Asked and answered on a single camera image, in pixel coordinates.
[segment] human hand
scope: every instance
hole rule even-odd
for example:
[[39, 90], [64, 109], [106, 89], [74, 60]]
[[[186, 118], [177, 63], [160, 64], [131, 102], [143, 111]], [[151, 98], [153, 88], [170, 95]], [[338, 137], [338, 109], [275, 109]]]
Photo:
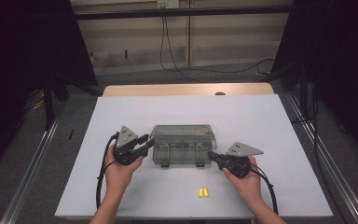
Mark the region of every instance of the human hand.
[[143, 161], [144, 157], [139, 157], [132, 164], [128, 166], [121, 165], [115, 161], [113, 156], [113, 146], [109, 147], [106, 154], [105, 161], [105, 177], [106, 177], [106, 194], [105, 198], [109, 198], [109, 195], [119, 196], [124, 194], [127, 186], [130, 184], [132, 175], [136, 169], [138, 169]]
[[[249, 157], [249, 161], [253, 165], [257, 165], [254, 157]], [[248, 206], [255, 203], [264, 203], [263, 198], [261, 197], [260, 189], [260, 176], [249, 172], [249, 174], [244, 178], [237, 178], [232, 174], [227, 168], [223, 169], [223, 173], [226, 178], [234, 185], [238, 194], [245, 201]]]

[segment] white table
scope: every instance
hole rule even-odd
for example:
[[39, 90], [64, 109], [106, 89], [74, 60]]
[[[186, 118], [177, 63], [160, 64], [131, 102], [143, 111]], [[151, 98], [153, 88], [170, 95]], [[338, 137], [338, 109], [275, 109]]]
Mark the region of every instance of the white table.
[[[236, 141], [264, 150], [264, 155], [256, 159], [275, 186], [282, 217], [332, 216], [282, 103], [274, 94], [99, 98], [55, 216], [91, 218], [96, 211], [96, 177], [109, 137], [122, 125], [144, 134], [156, 124], [210, 124], [218, 153], [224, 153]], [[153, 163], [152, 153], [150, 149], [135, 172], [117, 218], [254, 217], [214, 162], [205, 168], [162, 169]], [[199, 198], [199, 188], [208, 188], [210, 197]], [[262, 195], [272, 207], [265, 183]]]

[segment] power outlet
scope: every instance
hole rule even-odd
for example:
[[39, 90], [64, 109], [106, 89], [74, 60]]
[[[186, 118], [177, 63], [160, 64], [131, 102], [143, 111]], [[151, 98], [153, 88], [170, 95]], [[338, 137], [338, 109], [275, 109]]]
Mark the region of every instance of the power outlet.
[[168, 0], [168, 8], [179, 8], [179, 0]]
[[168, 8], [168, 0], [158, 0], [157, 1], [157, 8]]

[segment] small yellow block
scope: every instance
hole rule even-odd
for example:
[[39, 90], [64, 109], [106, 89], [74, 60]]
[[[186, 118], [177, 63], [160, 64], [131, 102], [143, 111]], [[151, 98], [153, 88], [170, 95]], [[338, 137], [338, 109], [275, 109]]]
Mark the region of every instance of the small yellow block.
[[203, 189], [199, 189], [199, 198], [203, 198], [204, 196], [203, 192], [204, 192]]
[[207, 189], [203, 189], [203, 193], [204, 193], [204, 198], [208, 198], [209, 197], [209, 192]]

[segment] forearm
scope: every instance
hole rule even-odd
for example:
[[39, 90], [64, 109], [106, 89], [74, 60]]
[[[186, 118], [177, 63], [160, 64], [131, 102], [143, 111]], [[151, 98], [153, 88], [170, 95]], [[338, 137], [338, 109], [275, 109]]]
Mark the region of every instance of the forearm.
[[261, 224], [281, 224], [286, 223], [281, 217], [274, 213], [264, 202], [248, 203], [249, 208]]
[[115, 222], [122, 195], [105, 196], [100, 207], [91, 220], [91, 224], [112, 224]]

